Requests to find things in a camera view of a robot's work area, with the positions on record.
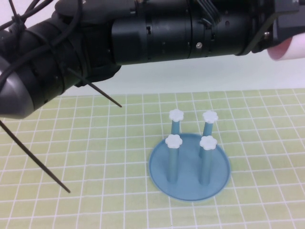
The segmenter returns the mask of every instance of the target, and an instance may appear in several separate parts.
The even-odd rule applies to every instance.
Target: blue cylindrical rod
[[[213,130],[213,123],[205,123],[203,129],[203,136],[212,135],[212,130]]]
[[[178,179],[178,153],[179,149],[169,148],[168,181],[176,183]]]
[[[200,184],[207,186],[210,183],[213,150],[205,150],[203,147],[201,147],[200,152],[202,158],[201,158],[201,170],[199,175],[199,182]]]
[[[178,135],[180,134],[180,121],[174,122],[172,121],[172,135]]]

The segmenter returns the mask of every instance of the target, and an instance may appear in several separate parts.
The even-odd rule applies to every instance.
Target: round blue base
[[[231,166],[218,145],[213,152],[210,184],[203,186],[199,183],[201,137],[196,134],[180,134],[183,143],[179,148],[178,181],[175,184],[167,180],[169,150],[165,140],[154,148],[149,158],[149,173],[160,191],[174,199],[195,202],[207,200],[224,189],[231,175]]]

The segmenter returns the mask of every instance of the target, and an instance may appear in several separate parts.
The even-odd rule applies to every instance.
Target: thin black rod
[[[32,9],[34,9],[35,6],[38,4],[38,2],[40,2],[40,0],[33,0],[25,12],[27,13],[27,12],[31,11]]]
[[[10,131],[6,125],[0,120],[2,129],[13,139],[14,142],[40,167],[46,172],[57,184],[59,184],[68,193],[71,191]]]
[[[74,74],[76,77],[78,77],[80,80],[82,80],[84,83],[88,84],[91,88],[93,88],[94,90],[96,90],[97,92],[99,92],[100,94],[102,94],[103,96],[105,96],[107,99],[109,99],[110,101],[112,101],[113,103],[115,103],[116,105],[118,105],[119,107],[122,107],[122,105],[120,105],[117,101],[115,101],[114,99],[112,99],[109,95],[107,95],[105,92],[103,92],[100,88],[98,88],[97,86],[95,86],[93,83],[91,83],[89,80],[83,78],[80,74],[78,74],[76,71],[72,70],[71,68],[68,68],[68,71],[71,72],[72,74]]]
[[[17,12],[16,12],[16,9],[15,9],[14,3],[13,3],[13,0],[9,0],[9,3],[10,3],[10,8],[11,8],[11,10],[13,11],[14,17],[17,18],[17,17],[18,17],[18,14],[17,14]]]

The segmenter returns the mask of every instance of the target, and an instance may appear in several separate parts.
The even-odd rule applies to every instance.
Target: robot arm
[[[19,62],[0,76],[0,117],[23,119],[72,86],[113,77],[122,65],[243,56],[305,32],[304,0],[82,0],[77,25],[54,43],[78,9],[77,0],[60,0],[50,19],[0,31],[0,71]]]

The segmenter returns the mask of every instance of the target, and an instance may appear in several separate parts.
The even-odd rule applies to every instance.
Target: black cylindrical housing
[[[164,3],[152,0],[138,9],[138,16],[115,20],[112,51],[116,64],[235,55],[243,50],[251,29],[247,2],[216,1],[222,21],[215,27],[202,22],[197,3],[185,3],[177,1],[177,11],[154,13],[152,6],[156,9]]]

